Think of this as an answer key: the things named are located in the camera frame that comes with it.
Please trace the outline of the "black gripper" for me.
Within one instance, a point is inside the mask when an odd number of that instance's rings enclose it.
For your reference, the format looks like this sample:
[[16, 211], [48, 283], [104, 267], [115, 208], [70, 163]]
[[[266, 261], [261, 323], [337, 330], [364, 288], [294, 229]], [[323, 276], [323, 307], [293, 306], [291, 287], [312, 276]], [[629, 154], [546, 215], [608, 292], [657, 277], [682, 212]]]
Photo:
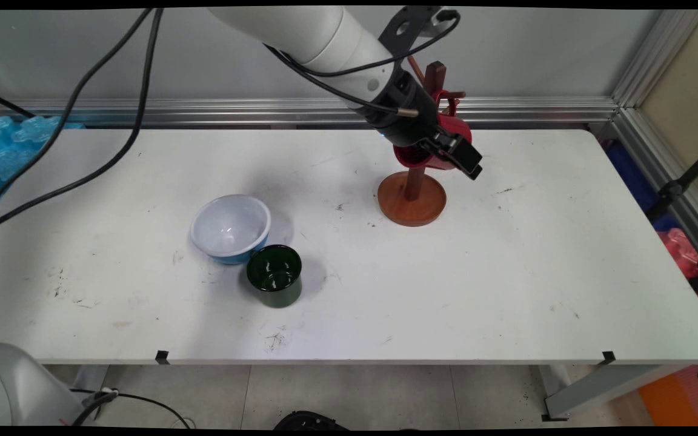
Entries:
[[360, 107], [358, 114], [395, 147], [416, 146], [416, 165], [448, 162], [473, 181], [481, 174], [482, 155], [465, 136], [439, 133], [434, 100], [410, 72], [394, 67], [390, 80], [371, 102], [392, 112]]

